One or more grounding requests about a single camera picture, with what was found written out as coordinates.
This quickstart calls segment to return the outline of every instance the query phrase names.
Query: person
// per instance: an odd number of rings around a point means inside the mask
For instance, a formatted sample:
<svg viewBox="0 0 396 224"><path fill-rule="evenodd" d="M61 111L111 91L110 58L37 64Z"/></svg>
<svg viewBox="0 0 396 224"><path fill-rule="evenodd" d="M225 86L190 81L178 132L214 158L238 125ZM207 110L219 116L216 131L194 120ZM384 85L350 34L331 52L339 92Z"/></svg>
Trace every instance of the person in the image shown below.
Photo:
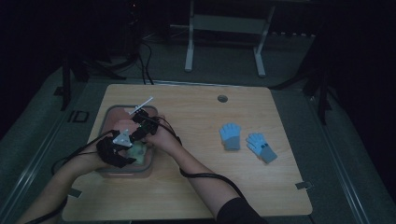
<svg viewBox="0 0 396 224"><path fill-rule="evenodd" d="M160 121L162 125L168 126L163 119ZM187 174L214 174L161 126L158 127L154 135L147 135L145 141L166 152ZM81 152L84 154L76 156L62 166L17 223L26 223L52 212L64 201L79 176L109 166L99 158L97 153L93 153L95 151L96 147L93 144ZM267 223L245 199L240 197L233 187L223 180L189 178L189 182L218 223ZM59 218L60 214L43 223L56 223Z"/></svg>

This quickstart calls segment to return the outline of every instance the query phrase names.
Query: light wood surface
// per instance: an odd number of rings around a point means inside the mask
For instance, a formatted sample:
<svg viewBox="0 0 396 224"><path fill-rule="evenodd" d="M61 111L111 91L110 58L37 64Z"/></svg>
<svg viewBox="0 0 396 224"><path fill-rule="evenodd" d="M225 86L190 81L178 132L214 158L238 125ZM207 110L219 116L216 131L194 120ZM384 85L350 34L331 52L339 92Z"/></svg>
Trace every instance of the light wood surface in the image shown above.
<svg viewBox="0 0 396 224"><path fill-rule="evenodd" d="M218 101L228 97L227 103ZM92 128L90 140L100 130L106 111L113 105L149 103L165 114L183 146L214 172L229 177L250 205L264 217L308 215L312 205L288 138L266 88L220 86L110 85ZM241 127L241 149L224 150L219 129L228 122ZM263 133L278 158L270 164L247 147L249 133ZM73 188L79 199L69 197L65 220L139 220L211 217L176 163L155 151L153 170L143 179L103 178L96 172L80 177Z"/></svg>

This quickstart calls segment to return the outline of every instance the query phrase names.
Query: blue glove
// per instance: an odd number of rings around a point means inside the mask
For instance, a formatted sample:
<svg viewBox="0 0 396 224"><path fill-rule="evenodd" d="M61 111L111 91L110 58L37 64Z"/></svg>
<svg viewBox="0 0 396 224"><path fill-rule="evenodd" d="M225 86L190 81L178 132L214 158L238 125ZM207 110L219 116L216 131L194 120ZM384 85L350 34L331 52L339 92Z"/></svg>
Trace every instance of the blue glove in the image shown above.
<svg viewBox="0 0 396 224"><path fill-rule="evenodd" d="M234 123L226 123L219 130L222 144L226 150L238 150L241 148L239 135L241 128Z"/></svg>
<svg viewBox="0 0 396 224"><path fill-rule="evenodd" d="M277 158L277 155L265 141L262 133L250 133L247 138L247 147L250 148L256 156L262 158L265 163L270 163Z"/></svg>

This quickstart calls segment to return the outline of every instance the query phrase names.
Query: forearm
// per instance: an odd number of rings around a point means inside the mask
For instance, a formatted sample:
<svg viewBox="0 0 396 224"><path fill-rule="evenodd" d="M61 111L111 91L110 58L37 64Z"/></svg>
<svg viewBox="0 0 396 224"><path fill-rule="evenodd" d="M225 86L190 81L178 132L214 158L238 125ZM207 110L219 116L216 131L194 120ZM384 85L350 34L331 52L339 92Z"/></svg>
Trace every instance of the forearm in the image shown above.
<svg viewBox="0 0 396 224"><path fill-rule="evenodd" d="M58 208L64 198L67 197L76 178L75 175L61 168L61 170L49 181L47 186L44 187L39 196L20 217L17 223L26 223L38 217L42 217ZM59 217L60 214L43 223L56 223Z"/></svg>
<svg viewBox="0 0 396 224"><path fill-rule="evenodd" d="M206 166L196 160L184 147L180 147L177 153L171 155L176 163L187 174L213 173ZM214 218L217 217L220 208L239 195L226 182L216 178L189 178L192 187L209 208Z"/></svg>

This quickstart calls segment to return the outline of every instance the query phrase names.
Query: plastic container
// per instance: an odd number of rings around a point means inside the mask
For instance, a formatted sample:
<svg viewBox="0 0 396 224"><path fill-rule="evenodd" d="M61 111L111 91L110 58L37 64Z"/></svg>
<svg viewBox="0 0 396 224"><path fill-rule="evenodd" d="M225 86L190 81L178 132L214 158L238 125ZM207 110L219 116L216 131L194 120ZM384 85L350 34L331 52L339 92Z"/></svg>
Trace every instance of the plastic container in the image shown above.
<svg viewBox="0 0 396 224"><path fill-rule="evenodd" d="M102 127L99 133L104 133L109 130L119 130L124 132L128 129L128 133L134 132L139 124L134 123L131 118L134 114L129 115L128 112L134 110L136 105L113 105L105 115ZM146 105L142 107L148 112L149 117L158 115L158 111L154 106ZM154 157L154 149L147 147L144 156L144 162L141 165L128 164L122 168L110 167L96 170L101 176L108 178L145 178L151 174L152 161Z"/></svg>

